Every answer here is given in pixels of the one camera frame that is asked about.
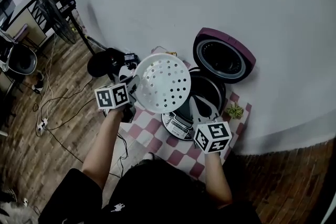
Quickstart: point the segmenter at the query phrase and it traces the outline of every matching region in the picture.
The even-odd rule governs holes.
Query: wire
[[[91,41],[90,39],[87,38],[87,40],[88,40],[91,44],[94,44],[94,45],[95,45],[96,47],[98,47],[99,49],[101,49],[101,50],[106,50],[106,49],[104,49],[104,48],[98,46],[96,43],[94,43],[94,42]]]
[[[53,48],[51,50],[51,57],[50,57],[50,67],[49,67],[49,74],[47,74],[47,87],[49,87],[49,89],[51,90],[51,98],[54,98],[54,92],[52,91],[51,89],[51,86],[50,86],[50,82],[49,82],[49,77],[50,77],[50,71],[51,71],[51,64],[52,64],[52,58],[53,58],[53,55],[54,55],[54,48],[55,48],[55,43],[56,43],[56,40],[57,40],[57,36],[55,35],[55,38],[54,38],[54,45],[53,45]],[[48,104],[48,107],[47,107],[47,121],[49,120],[49,113],[48,113],[48,109],[49,109],[49,106],[50,106],[51,103]]]
[[[70,119],[68,119],[66,122],[62,123],[60,126],[55,127],[55,128],[52,128],[52,129],[46,129],[46,128],[43,127],[43,129],[46,130],[46,131],[53,131],[53,130],[56,130],[56,129],[62,127],[64,124],[68,123],[68,122],[71,121],[75,116],[77,116],[77,115],[79,114],[79,112],[84,108],[84,106],[86,106],[88,103],[90,103],[91,101],[93,101],[93,100],[95,100],[95,99],[96,99],[96,98],[93,98],[93,99],[91,99],[90,101],[86,102],[86,103],[85,103],[85,104],[78,110],[78,112],[77,112],[74,116],[72,116],[72,117],[71,117]]]
[[[48,102],[51,102],[51,101],[53,101],[53,100],[57,100],[57,99],[71,99],[71,98],[72,98],[73,96],[75,96],[76,94],[81,93],[81,92],[85,89],[85,87],[86,87],[92,80],[93,80],[93,77],[91,77],[90,81],[89,81],[88,83],[86,83],[86,84],[84,85],[84,87],[83,87],[79,92],[75,92],[73,95],[71,95],[71,96],[69,96],[69,97],[56,97],[56,98],[49,99],[48,101],[46,101],[46,102],[42,105],[42,107],[41,107],[41,113],[42,113],[43,107],[44,107]]]
[[[74,153],[72,153],[70,150],[68,150],[56,137],[55,137],[55,135],[51,132],[51,131],[49,131],[48,130],[48,132],[53,136],[53,138],[61,145],[61,147],[62,148],[64,148],[67,152],[69,152],[73,157],[75,157],[77,160],[79,160],[81,163],[83,163],[83,161],[80,159],[80,158],[78,158]],[[118,176],[118,175],[115,175],[115,174],[113,174],[113,173],[109,173],[110,175],[112,175],[112,176],[115,176],[115,177],[118,177],[118,178],[121,178],[120,176]]]
[[[53,58],[52,56],[53,56],[53,54],[54,54],[54,47],[55,47],[55,43],[56,43],[56,36],[57,36],[57,35],[56,35],[56,33],[55,33],[55,34],[54,34],[54,44],[53,44],[53,48],[52,48],[52,50],[51,50],[51,56],[50,56],[50,58],[48,59],[47,64],[46,64],[46,75],[48,75],[48,71],[47,71],[48,63],[49,63],[50,59]],[[42,121],[42,115],[40,115],[40,110],[39,110],[39,108],[41,107],[42,101],[43,101],[44,97],[46,96],[47,92],[48,92],[48,85],[47,85],[47,89],[46,89],[46,91],[45,91],[45,93],[44,93],[44,95],[43,95],[43,97],[42,97],[42,100],[41,100],[40,104],[38,105],[38,109],[37,109],[37,121],[38,121],[39,119]]]
[[[7,77],[7,79],[10,80],[10,82],[11,82],[12,84],[14,84],[14,80],[11,80],[6,74],[5,74],[5,76]],[[36,91],[34,91],[31,87],[25,85],[25,84],[22,83],[22,82],[20,82],[20,84],[26,86],[28,89],[32,90],[34,93],[38,93],[38,94],[40,95],[40,97],[41,97],[41,100],[42,100],[42,95],[41,95],[40,92],[36,92]],[[37,103],[34,103],[34,105],[33,105],[33,111],[34,111],[34,112],[37,111],[37,110],[34,110],[34,106],[36,106],[36,105],[37,105],[37,110],[38,110],[38,104],[37,104]],[[37,123],[38,123],[38,118],[36,119],[36,123],[35,123],[35,135],[36,135],[37,137],[41,137],[41,136],[38,135],[37,132],[36,132],[36,129],[37,129]]]
[[[41,211],[40,211],[40,209],[38,209],[38,207],[36,205],[33,206],[33,210],[38,216],[41,215]]]
[[[123,177],[123,174],[124,174],[124,166],[123,166],[121,160],[122,160],[122,159],[127,159],[127,158],[128,158],[127,142],[126,142],[125,138],[122,137],[119,133],[118,133],[117,137],[119,137],[120,139],[122,139],[122,141],[123,141],[123,143],[124,143],[124,146],[125,146],[125,151],[126,151],[126,156],[125,156],[125,157],[120,156],[120,157],[119,157],[119,160],[118,160],[118,161],[120,162],[121,167],[122,167],[122,170],[121,170],[121,177]]]

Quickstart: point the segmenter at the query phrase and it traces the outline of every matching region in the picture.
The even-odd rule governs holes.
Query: checkered tablecloth
[[[151,53],[156,54],[166,52],[162,47],[154,48]],[[189,68],[190,63],[183,61]],[[225,112],[232,103],[238,102],[238,105],[244,108],[244,114],[241,119],[231,119]],[[184,171],[192,177],[205,182],[204,153],[200,148],[195,148],[192,141],[183,141],[171,135],[161,122],[161,114],[155,114],[145,110],[139,103],[135,103],[137,112],[132,123],[122,123],[121,127],[130,134],[140,144],[145,146],[149,152],[152,152],[164,159],[174,167]],[[224,103],[223,119],[229,123],[232,133],[232,140],[227,150],[221,151],[221,160],[224,163],[226,157],[231,152],[238,137],[245,129],[252,106],[242,100],[233,92],[227,91]]]

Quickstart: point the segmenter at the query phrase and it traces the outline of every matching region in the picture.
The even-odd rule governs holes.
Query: white steamer plate
[[[191,79],[185,64],[170,54],[153,54],[141,61],[134,72],[140,77],[137,101],[153,113],[169,113],[187,99]]]

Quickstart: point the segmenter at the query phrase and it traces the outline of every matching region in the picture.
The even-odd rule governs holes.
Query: rice cooker
[[[223,113],[225,83],[237,83],[245,79],[253,70],[256,58],[238,40],[221,31],[202,28],[197,34],[193,57],[198,65],[189,70],[191,90],[187,100],[177,110],[162,114],[162,123],[169,133],[181,140],[193,139],[193,121],[189,99],[198,95]]]

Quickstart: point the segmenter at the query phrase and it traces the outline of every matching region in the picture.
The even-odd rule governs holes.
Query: small plant
[[[232,119],[241,118],[244,114],[244,109],[238,106],[238,103],[235,102],[226,111]]]

